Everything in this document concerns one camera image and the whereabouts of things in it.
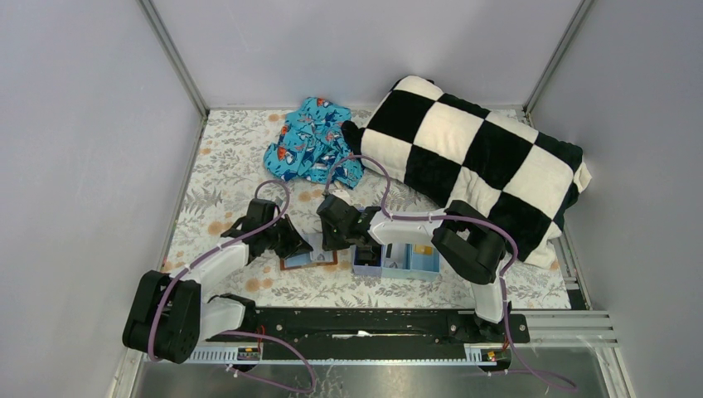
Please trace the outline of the white VIP credit card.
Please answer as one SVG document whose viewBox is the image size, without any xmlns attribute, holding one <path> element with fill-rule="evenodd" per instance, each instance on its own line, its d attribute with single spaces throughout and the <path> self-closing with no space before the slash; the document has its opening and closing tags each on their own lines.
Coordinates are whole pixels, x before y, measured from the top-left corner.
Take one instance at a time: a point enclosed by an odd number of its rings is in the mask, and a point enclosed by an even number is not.
<svg viewBox="0 0 703 398">
<path fill-rule="evenodd" d="M 337 253 L 332 250 L 324 250 L 322 247 L 316 247 L 310 253 L 310 259 L 316 265 L 334 265 L 337 262 Z"/>
</svg>

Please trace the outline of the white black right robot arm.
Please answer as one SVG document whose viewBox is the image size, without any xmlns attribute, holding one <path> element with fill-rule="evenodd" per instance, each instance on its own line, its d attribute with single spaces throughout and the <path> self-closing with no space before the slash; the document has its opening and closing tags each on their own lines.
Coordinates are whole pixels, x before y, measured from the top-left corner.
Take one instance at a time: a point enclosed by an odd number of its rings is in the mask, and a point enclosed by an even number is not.
<svg viewBox="0 0 703 398">
<path fill-rule="evenodd" d="M 378 206 L 362 210 L 328 194 L 317 208 L 325 250 L 354 249 L 363 265 L 382 266 L 387 255 L 410 260 L 410 247 L 423 246 L 467 280 L 473 291 L 473 320 L 449 324 L 449 334 L 466 342 L 503 342 L 510 313 L 503 280 L 505 256 L 516 242 L 464 201 L 428 213 L 390 214 Z"/>
</svg>

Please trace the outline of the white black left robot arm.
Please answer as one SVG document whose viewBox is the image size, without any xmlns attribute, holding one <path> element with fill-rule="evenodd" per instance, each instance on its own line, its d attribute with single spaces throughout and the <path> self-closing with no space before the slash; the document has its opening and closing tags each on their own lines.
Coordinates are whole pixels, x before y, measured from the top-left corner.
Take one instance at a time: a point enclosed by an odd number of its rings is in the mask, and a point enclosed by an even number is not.
<svg viewBox="0 0 703 398">
<path fill-rule="evenodd" d="M 252 301 L 232 294 L 208 299 L 204 294 L 267 250 L 286 260 L 313 248 L 278 205 L 253 199 L 214 248 L 169 273 L 150 270 L 142 276 L 123 345 L 156 361 L 183 363 L 200 341 L 240 328 L 254 310 Z"/>
</svg>

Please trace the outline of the brown leather card holder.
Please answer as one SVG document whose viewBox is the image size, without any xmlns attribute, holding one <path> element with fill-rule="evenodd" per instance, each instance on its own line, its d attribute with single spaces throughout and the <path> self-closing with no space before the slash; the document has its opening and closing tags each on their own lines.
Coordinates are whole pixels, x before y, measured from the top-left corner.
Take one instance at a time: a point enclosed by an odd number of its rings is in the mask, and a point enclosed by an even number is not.
<svg viewBox="0 0 703 398">
<path fill-rule="evenodd" d="M 338 264 L 335 250 L 325 251 L 322 249 L 322 233 L 303 234 L 303 240 L 312 247 L 312 250 L 308 253 L 301 253 L 288 259 L 280 260 L 280 269 L 282 271 Z"/>
</svg>

